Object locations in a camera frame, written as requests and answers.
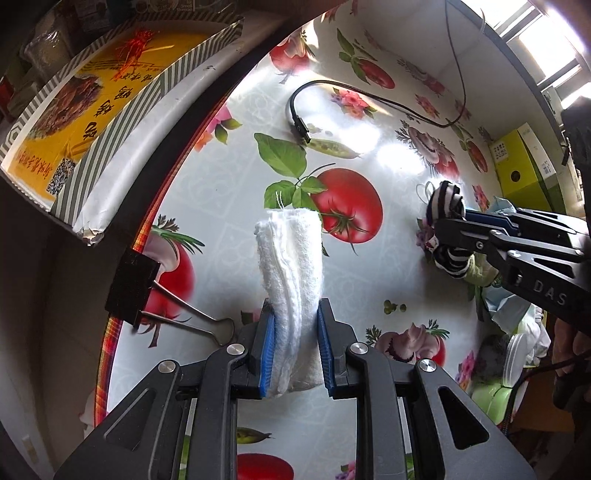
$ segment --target flower print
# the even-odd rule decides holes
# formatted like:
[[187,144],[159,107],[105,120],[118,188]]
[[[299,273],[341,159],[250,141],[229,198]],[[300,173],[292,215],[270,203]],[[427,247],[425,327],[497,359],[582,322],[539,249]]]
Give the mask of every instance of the flower print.
[[414,364],[421,358],[431,358],[438,365],[443,366],[445,361],[443,341],[448,336],[449,332],[439,328],[437,321],[430,320],[429,326],[416,326],[412,323],[402,333],[383,333],[375,342],[375,349],[399,362]]
[[340,105],[343,113],[361,119],[364,115],[373,118],[373,113],[376,111],[375,108],[369,106],[369,104],[363,100],[357,92],[351,92],[349,90],[339,90],[334,88],[334,93],[330,94],[330,100]]
[[335,480],[355,480],[355,460],[341,465],[340,473],[335,476]]
[[232,118],[232,115],[230,114],[230,110],[228,110],[228,107],[224,104],[217,111],[217,113],[213,117],[212,121],[209,122],[209,125],[207,126],[207,128],[205,129],[205,131],[212,134],[215,131],[217,125],[221,124],[222,121],[228,120],[228,119],[231,119],[231,118]]
[[474,350],[470,350],[467,357],[457,366],[456,382],[460,385],[460,388],[463,391],[466,391],[470,384],[470,378],[472,377],[472,371],[474,370],[475,364],[476,359],[474,356]]
[[486,212],[488,207],[491,206],[491,203],[488,201],[488,198],[486,198],[482,187],[480,185],[472,185],[472,190],[474,190],[474,199],[476,200],[480,211]]
[[484,127],[478,127],[478,133],[480,133],[480,136],[486,142],[486,145],[491,145],[495,141],[488,130]]
[[327,10],[322,14],[322,18],[320,19],[321,22],[324,20],[328,20],[329,23],[336,19],[336,11],[339,9],[340,5]]
[[457,113],[462,114],[463,120],[468,121],[470,118],[472,118],[472,114],[466,107],[464,107],[464,110],[462,111],[462,103],[460,100],[456,100],[454,105],[456,107]]
[[449,180],[458,180],[460,171],[457,169],[453,153],[441,140],[423,133],[407,122],[402,121],[402,128],[396,130],[397,138],[411,145],[421,155],[427,166],[435,173],[439,173]]
[[420,95],[415,94],[415,98],[417,99],[417,103],[423,107],[425,113],[430,116],[431,118],[439,118],[439,112],[433,106],[433,104],[429,101],[427,97],[422,97]]
[[198,152],[201,152],[201,149],[207,145],[207,143],[213,138],[213,135],[207,131],[201,134],[201,137],[195,142],[193,148]]
[[226,104],[217,111],[212,120],[205,128],[205,132],[195,142],[193,148],[201,151],[202,148],[215,136],[218,141],[226,144],[228,141],[228,130],[241,127],[242,124],[232,118],[232,114]]
[[416,245],[426,250],[427,242],[435,235],[435,230],[432,226],[427,224],[426,219],[417,218],[418,230],[416,233]]
[[383,46],[381,46],[381,45],[378,43],[378,41],[377,41],[375,38],[373,38],[373,37],[371,36],[371,34],[370,34],[370,33],[369,33],[367,30],[364,30],[364,31],[363,31],[363,33],[365,34],[365,38],[367,38],[367,39],[368,39],[368,42],[369,42],[369,44],[370,44],[370,45],[371,45],[373,48],[375,48],[375,49],[377,49],[377,50],[385,50],[385,48],[384,48]]
[[441,95],[445,91],[445,87],[442,83],[440,83],[435,77],[429,75],[427,72],[421,70],[414,63],[410,63],[404,59],[399,59],[398,64],[404,67],[404,69],[409,72],[415,80],[419,80],[432,92],[436,93],[437,96]]

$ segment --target pea pod print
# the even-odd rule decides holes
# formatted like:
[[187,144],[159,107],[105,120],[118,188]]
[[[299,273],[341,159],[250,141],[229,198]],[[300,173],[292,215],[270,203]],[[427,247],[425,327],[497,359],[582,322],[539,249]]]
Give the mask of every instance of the pea pod print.
[[335,142],[334,140],[321,140],[320,138],[312,138],[310,143],[306,144],[306,147],[316,150],[320,153],[325,153],[331,157],[345,158],[348,160],[359,156],[356,151],[351,150],[346,145]]

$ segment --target floral tablecloth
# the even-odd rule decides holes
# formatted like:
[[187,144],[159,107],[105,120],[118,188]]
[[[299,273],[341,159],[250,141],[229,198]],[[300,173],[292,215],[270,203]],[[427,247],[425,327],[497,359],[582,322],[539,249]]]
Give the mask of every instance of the floral tablecloth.
[[[241,81],[171,176],[137,248],[145,243],[162,263],[164,286],[239,326],[257,319],[266,295],[255,222],[278,199],[318,210],[323,295],[336,318],[391,358],[433,358],[466,388],[491,326],[477,319],[473,289],[426,258],[421,219],[429,182],[456,182],[476,210],[501,193],[470,99],[461,121],[441,129],[347,89],[313,86],[296,100],[313,140],[302,146],[291,132],[287,100],[313,79],[354,85],[439,122],[461,112],[437,79],[375,42],[358,23],[358,8],[363,3],[353,0],[316,18]],[[155,293],[147,309],[210,327]],[[146,323],[134,334],[112,319],[109,328],[98,420],[159,361],[195,362],[217,348],[169,325]],[[241,401],[238,416],[239,469],[252,463],[260,475],[275,475],[269,478],[352,478],[354,401],[333,401],[315,388]]]

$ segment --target blue gripper pad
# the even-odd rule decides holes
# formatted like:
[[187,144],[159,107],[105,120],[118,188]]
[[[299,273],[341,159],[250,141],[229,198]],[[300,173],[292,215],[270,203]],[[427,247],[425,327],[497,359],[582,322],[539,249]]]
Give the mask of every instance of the blue gripper pad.
[[497,228],[504,228],[511,236],[519,234],[519,228],[513,224],[507,217],[496,213],[481,213],[475,210],[466,210],[466,220],[468,222],[484,223]]
[[324,374],[324,386],[329,391],[329,397],[335,393],[335,360],[333,358],[330,340],[324,323],[322,309],[318,308],[318,347],[320,349],[320,361]]
[[259,379],[259,392],[261,398],[267,396],[267,389],[271,384],[271,370],[273,369],[273,354],[275,352],[275,313],[271,312],[267,320],[265,342],[261,352],[261,377]]

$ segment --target yellow box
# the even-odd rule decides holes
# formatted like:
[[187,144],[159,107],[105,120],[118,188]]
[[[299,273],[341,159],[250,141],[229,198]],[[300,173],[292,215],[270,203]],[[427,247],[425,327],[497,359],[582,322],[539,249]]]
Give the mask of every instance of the yellow box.
[[503,197],[516,207],[566,213],[556,170],[528,124],[491,145]]

